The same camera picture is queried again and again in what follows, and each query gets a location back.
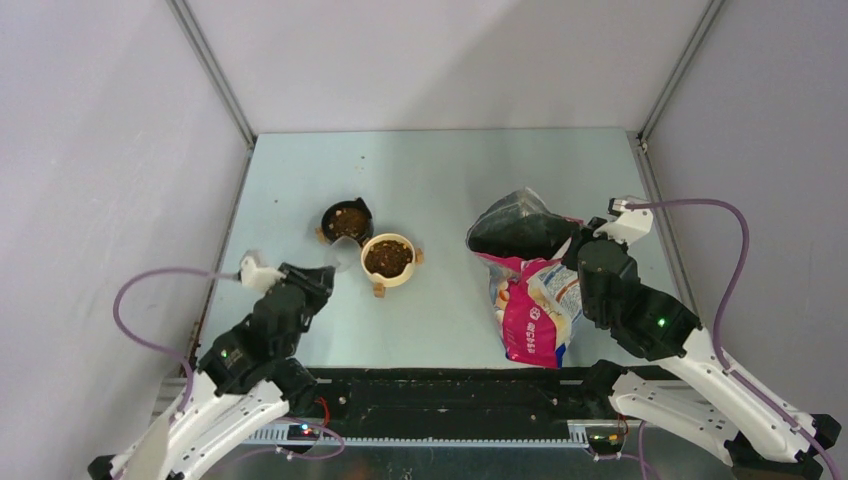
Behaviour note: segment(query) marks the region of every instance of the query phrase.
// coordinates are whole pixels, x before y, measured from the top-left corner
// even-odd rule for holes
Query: wall
[[[649,141],[664,197],[746,214],[750,257],[727,349],[776,392],[848,422],[848,4],[730,2]],[[740,246],[733,217],[675,211],[696,296],[715,313]],[[848,441],[835,448],[848,465]]]
[[[2,2],[0,32],[0,471],[85,478],[173,368],[112,298],[144,269],[214,267],[244,146],[163,1]],[[207,287],[151,281],[123,312],[184,348]]]
[[[191,3],[261,133],[636,130],[706,0]]]

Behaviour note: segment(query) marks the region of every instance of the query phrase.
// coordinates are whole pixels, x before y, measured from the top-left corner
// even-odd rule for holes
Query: light blue table surface
[[[610,197],[645,197],[624,130],[616,128],[264,134],[259,137],[223,270],[246,250],[271,265],[320,266],[315,227],[331,204],[362,197],[376,233],[407,236],[426,262],[375,298],[361,267],[336,276],[332,298],[304,335],[307,367],[521,368],[510,362],[487,294],[487,270],[465,248],[474,220],[507,193],[532,188],[558,214],[605,216]],[[654,231],[631,249],[643,281],[674,293]],[[251,311],[259,294],[216,287],[199,354]],[[583,320],[567,366],[600,358],[642,363]]]

